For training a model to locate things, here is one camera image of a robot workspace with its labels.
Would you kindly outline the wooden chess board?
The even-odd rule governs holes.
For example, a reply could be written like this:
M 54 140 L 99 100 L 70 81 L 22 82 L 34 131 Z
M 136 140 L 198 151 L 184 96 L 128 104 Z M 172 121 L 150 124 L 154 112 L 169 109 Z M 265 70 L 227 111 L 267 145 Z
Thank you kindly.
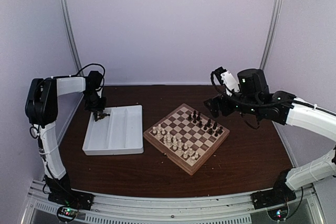
M 229 129 L 183 103 L 144 131 L 144 138 L 194 175 L 229 136 Z

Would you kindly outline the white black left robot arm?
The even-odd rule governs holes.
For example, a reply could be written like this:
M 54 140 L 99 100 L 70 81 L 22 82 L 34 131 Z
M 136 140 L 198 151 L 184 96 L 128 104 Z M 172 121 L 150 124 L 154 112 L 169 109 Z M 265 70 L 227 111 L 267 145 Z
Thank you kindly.
M 82 93 L 85 110 L 92 113 L 95 121 L 109 114 L 104 113 L 107 99 L 102 96 L 104 75 L 91 71 L 85 77 L 69 76 L 35 78 L 30 84 L 25 114 L 33 138 L 38 141 L 39 154 L 44 163 L 45 180 L 51 191 L 64 205 L 71 205 L 76 197 L 71 190 L 66 169 L 61 161 L 56 137 L 58 98 L 65 94 Z

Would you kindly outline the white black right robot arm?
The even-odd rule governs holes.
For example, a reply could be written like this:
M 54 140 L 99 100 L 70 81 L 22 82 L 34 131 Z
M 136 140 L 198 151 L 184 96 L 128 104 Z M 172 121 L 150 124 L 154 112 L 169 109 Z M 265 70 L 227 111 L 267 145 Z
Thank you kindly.
M 286 91 L 271 93 L 263 70 L 249 68 L 237 77 L 223 67 L 210 74 L 218 95 L 204 102 L 213 117 L 253 115 L 257 122 L 270 120 L 278 125 L 298 128 L 335 141 L 335 113 L 309 103 Z M 269 192 L 272 203 L 279 204 L 307 184 L 335 176 L 335 148 L 297 168 L 282 172 Z

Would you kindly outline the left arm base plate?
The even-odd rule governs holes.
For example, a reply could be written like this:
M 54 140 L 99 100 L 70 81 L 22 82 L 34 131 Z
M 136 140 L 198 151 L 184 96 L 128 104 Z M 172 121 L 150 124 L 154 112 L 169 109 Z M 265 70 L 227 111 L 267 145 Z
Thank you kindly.
M 93 199 L 93 194 L 80 191 L 72 191 L 70 194 L 65 191 L 52 191 L 48 195 L 48 200 L 51 202 L 83 210 L 91 209 Z

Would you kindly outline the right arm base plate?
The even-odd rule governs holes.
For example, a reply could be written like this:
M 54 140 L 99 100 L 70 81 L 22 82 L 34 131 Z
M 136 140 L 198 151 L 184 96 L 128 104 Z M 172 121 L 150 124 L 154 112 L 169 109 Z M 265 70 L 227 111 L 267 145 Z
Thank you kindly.
M 291 190 L 275 188 L 257 191 L 251 194 L 251 199 L 255 209 L 285 204 L 286 202 L 295 200 L 296 198 L 295 192 Z

